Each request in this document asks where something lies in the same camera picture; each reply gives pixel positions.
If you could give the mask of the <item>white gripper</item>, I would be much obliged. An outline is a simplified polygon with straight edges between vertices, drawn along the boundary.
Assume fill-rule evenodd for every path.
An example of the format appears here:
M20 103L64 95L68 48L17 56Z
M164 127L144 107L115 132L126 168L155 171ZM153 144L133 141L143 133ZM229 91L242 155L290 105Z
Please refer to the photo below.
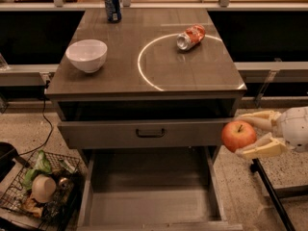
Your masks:
M276 136L267 133L255 143L237 149L235 154L243 159L274 157L288 150L308 151L308 107L295 107L284 113L261 111L238 115L236 119Z

